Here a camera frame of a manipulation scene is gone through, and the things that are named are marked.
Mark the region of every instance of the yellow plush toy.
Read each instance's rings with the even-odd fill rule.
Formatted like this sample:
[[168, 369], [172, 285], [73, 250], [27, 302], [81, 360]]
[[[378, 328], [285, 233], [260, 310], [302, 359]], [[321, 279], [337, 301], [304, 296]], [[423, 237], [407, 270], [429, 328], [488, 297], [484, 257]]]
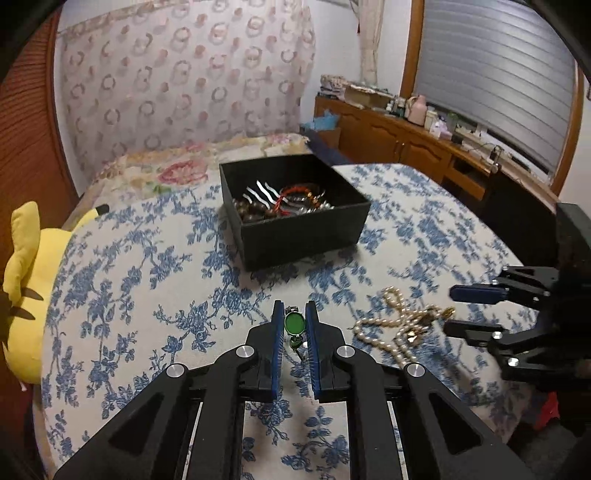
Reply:
[[[74, 232], [108, 211], [103, 205], [87, 212]], [[4, 320], [8, 337], [2, 347], [12, 373], [21, 382], [39, 384], [47, 308], [72, 232], [58, 228], [41, 230], [35, 202], [28, 202], [12, 213], [11, 227], [14, 253], [6, 265], [2, 285], [10, 305]]]

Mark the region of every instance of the open black box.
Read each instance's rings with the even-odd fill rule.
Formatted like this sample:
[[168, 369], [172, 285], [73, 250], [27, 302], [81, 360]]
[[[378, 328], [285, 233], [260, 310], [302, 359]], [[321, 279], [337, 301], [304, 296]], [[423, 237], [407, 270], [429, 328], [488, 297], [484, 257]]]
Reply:
[[[369, 213], [369, 200], [315, 155], [254, 158], [220, 165], [223, 202], [247, 271], [355, 245]], [[242, 223], [233, 199], [256, 181], [273, 188], [312, 182], [326, 189], [334, 208], [305, 215]]]

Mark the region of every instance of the beaded bracelet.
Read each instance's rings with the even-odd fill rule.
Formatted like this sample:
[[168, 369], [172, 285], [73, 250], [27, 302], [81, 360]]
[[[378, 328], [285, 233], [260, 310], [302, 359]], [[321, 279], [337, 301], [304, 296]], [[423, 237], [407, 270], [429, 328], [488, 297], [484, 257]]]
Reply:
[[279, 195], [279, 198], [275, 202], [275, 206], [273, 207], [273, 211], [280, 213], [281, 215], [289, 215], [288, 212], [284, 212], [283, 210], [281, 210], [281, 202], [283, 202], [283, 199], [285, 197], [287, 197], [288, 195], [291, 195], [292, 193], [305, 193], [306, 197], [310, 201], [312, 207], [315, 209], [320, 208], [320, 205], [321, 205], [320, 201], [314, 196], [314, 194], [311, 192], [311, 190], [309, 188], [296, 185], [294, 187], [290, 187], [290, 188], [282, 191], [281, 195]]

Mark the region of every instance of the sheer curtain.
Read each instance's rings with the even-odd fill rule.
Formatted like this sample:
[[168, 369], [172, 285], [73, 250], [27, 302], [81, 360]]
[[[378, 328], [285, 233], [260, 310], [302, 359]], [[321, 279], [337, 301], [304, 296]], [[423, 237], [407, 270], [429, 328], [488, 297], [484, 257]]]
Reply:
[[384, 0], [359, 1], [361, 80], [370, 85], [378, 83], [378, 46], [383, 19]]
[[69, 28], [63, 101], [89, 181], [115, 158], [293, 132], [315, 35], [305, 0], [166, 0]]

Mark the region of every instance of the pink bottle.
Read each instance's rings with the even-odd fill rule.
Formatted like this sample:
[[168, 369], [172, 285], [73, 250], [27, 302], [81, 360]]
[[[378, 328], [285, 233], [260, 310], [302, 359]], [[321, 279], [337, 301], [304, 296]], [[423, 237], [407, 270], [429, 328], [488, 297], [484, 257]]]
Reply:
[[408, 121], [422, 127], [427, 116], [427, 99], [424, 95], [419, 95], [409, 98], [408, 103], [410, 106]]

